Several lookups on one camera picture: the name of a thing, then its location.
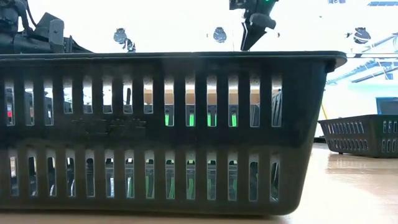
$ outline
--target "green light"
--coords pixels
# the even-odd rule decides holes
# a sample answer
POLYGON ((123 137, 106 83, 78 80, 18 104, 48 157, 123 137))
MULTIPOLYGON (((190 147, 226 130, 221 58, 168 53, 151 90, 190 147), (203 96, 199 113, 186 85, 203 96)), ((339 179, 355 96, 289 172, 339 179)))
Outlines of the green light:
POLYGON ((210 198, 210 192, 211 192, 211 180, 207 179, 207 199, 210 198))
POLYGON ((169 115, 168 114, 164 115, 164 122, 165 122, 166 126, 169 125, 169 115))
POLYGON ((207 114, 207 126, 211 126, 211 115, 209 113, 207 114))
POLYGON ((149 177, 145 176, 145 189, 148 197, 148 191, 149 191, 149 177))
POLYGON ((236 127, 236 114, 232 114, 232 127, 236 127))
POLYGON ((187 198, 188 199, 194 199, 194 196, 193 196, 193 179, 191 179, 191 178, 189 179, 187 198))
POLYGON ((189 114, 189 126, 192 127, 194 125, 195 115, 189 114))
POLYGON ((174 199, 174 177, 172 177, 171 185, 170 185, 170 192, 169 192, 169 199, 174 199))

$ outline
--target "basket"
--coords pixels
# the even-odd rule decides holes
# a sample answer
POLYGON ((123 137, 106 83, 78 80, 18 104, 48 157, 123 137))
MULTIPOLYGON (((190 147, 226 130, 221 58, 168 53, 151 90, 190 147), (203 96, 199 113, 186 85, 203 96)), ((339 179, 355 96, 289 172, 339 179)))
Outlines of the basket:
POLYGON ((333 152, 398 158, 398 115, 371 114, 319 123, 333 152))
POLYGON ((293 212, 326 74, 345 62, 341 52, 1 55, 0 208, 293 212))

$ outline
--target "table surface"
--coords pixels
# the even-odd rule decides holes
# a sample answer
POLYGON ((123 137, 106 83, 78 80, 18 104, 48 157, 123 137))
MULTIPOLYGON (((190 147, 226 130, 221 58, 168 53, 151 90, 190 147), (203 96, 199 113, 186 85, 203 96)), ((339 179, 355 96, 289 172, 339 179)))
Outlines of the table surface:
POLYGON ((228 217, 137 217, 116 214, 0 213, 1 223, 398 223, 398 159, 338 155, 314 144, 299 208, 290 215, 257 219, 228 217))

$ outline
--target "small black object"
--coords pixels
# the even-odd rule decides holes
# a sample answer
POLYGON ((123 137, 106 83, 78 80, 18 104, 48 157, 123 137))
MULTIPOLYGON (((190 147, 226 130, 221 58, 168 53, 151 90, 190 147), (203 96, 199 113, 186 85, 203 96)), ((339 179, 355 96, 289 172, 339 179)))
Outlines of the small black object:
POLYGON ((354 42, 357 44, 366 44, 370 39, 371 35, 366 28, 364 27, 357 27, 355 28, 356 33, 354 34, 354 42))
POLYGON ((222 27, 217 27, 216 30, 214 30, 213 38, 219 43, 224 43, 226 41, 224 29, 222 27))

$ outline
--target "robotic arm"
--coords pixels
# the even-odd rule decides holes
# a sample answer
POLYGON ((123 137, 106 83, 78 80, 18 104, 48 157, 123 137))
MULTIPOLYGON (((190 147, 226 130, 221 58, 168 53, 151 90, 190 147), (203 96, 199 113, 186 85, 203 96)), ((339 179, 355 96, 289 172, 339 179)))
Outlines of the robotic arm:
POLYGON ((61 19, 45 13, 36 24, 27 0, 0 0, 0 54, 88 53, 72 36, 63 37, 61 19), (28 15, 35 26, 29 26, 28 15), (21 17, 24 31, 18 32, 21 17))
POLYGON ((245 9, 241 50, 249 50, 276 22, 269 15, 278 0, 229 0, 229 10, 245 9))

